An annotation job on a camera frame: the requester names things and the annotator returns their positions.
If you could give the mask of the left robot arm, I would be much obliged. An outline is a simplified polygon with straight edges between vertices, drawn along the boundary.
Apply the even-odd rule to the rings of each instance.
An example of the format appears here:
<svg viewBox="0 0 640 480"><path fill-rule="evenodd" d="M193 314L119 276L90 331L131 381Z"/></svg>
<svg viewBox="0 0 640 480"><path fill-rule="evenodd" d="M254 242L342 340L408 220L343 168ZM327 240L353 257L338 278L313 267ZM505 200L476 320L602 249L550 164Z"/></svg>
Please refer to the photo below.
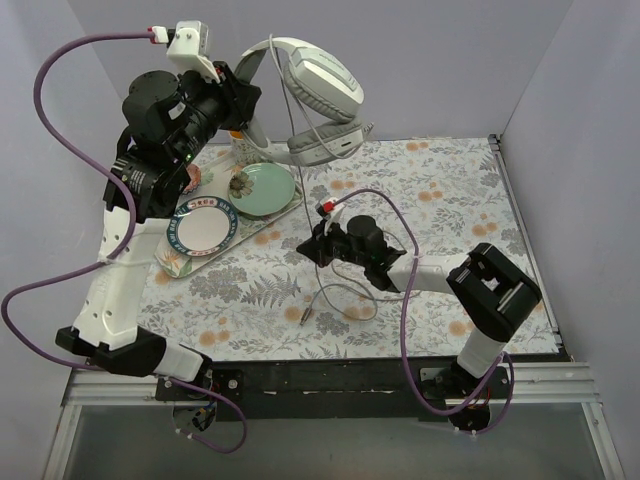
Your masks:
<svg viewBox="0 0 640 480"><path fill-rule="evenodd" d="M137 313L154 253L181 194L188 165L220 130L238 130L252 118L261 95L223 61L217 80L195 69L174 75L150 71L129 87L127 120L103 196L103 261L84 306L56 344L113 374L169 376L193 400L213 386L210 359L139 326Z"/></svg>

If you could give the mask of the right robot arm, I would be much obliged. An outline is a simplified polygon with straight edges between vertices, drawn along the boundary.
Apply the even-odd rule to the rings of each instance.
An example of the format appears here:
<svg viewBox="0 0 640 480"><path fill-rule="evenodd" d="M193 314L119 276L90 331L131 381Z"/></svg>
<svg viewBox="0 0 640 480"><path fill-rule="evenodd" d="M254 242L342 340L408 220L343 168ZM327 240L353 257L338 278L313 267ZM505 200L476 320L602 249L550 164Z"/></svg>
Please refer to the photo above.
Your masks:
<svg viewBox="0 0 640 480"><path fill-rule="evenodd" d="M455 296L474 330L443 378L469 398L486 389L491 365L542 299L538 285L492 244L462 255L414 256L388 245L366 215L351 218L346 228L322 220L296 251L320 268L334 260L359 266L382 292Z"/></svg>

